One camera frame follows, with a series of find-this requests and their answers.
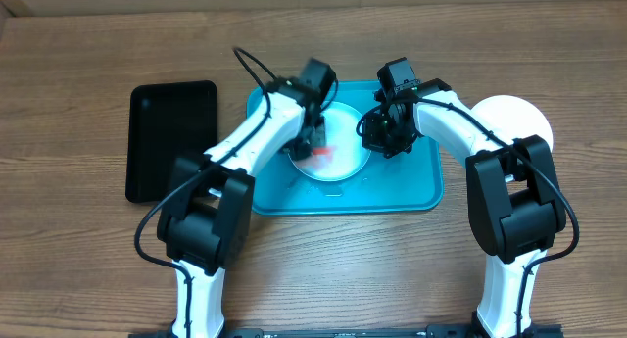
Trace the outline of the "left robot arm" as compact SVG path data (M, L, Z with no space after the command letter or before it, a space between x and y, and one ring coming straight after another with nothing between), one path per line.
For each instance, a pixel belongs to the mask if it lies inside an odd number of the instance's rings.
M227 138L177 159L169 191L154 208L166 266L177 278L177 316L170 337L218 337L226 269L249 231L257 174L279 152L302 161L324 151L323 104L337 78L309 60L297 77L262 85L262 101Z

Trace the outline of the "white plate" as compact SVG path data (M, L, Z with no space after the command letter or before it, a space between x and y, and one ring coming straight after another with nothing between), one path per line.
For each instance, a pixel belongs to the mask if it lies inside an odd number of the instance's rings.
M554 148L554 135L549 121L527 100L511 95L496 95L481 100L471 112L503 141L511 142L514 138L538 135L547 142L550 150Z

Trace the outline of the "light blue plate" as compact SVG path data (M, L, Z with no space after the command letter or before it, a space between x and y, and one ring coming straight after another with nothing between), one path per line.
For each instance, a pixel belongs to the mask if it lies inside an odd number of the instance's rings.
M356 133L362 113L347 104L333 102L322 116L326 137L322 153L298 162L292 160L292 164L318 181L344 180L360 171L370 156Z

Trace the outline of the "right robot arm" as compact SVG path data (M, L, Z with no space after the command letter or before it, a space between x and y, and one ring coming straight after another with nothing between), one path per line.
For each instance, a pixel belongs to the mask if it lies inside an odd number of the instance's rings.
M531 103L495 98L490 115L481 102L467 108L439 78L420 81L407 58L377 72L377 107L358 122L362 146L391 159L429 137L465 169L468 220L486 254L483 294L468 337L560 337L558 325L530 317L536 267L566 225L568 207L555 173L547 125Z

